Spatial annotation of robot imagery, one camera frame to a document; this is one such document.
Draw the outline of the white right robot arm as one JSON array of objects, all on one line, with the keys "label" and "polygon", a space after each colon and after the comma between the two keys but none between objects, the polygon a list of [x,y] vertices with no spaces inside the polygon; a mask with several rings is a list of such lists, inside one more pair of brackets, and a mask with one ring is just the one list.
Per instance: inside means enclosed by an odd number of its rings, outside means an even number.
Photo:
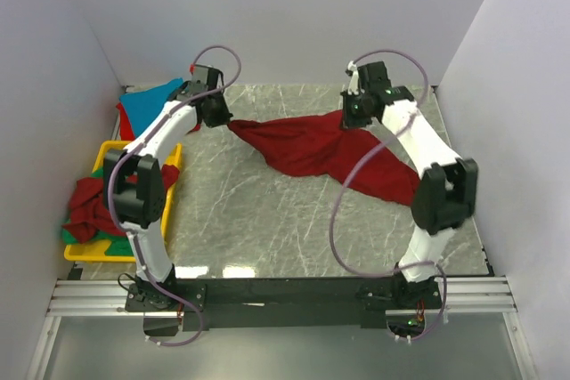
[{"label": "white right robot arm", "polygon": [[341,96],[342,126],[365,127],[376,118],[396,136],[419,176],[411,202],[414,231],[397,263],[403,278],[390,288],[394,303],[410,308],[422,297],[419,282],[435,274],[435,264],[449,240],[475,212],[478,166],[439,137],[407,89],[358,94],[344,91]]}]

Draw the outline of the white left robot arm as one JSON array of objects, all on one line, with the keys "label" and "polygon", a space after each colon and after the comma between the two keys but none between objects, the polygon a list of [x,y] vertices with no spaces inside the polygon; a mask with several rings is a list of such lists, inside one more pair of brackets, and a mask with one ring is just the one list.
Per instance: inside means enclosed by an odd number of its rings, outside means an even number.
[{"label": "white left robot arm", "polygon": [[136,277],[150,282],[146,299],[165,311],[177,302],[178,289],[161,231],[167,202],[162,166],[179,141],[196,125],[217,127],[232,114],[224,85],[186,81],[169,96],[151,124],[122,150],[109,150],[103,161],[103,197],[116,227],[125,232],[133,250]]}]

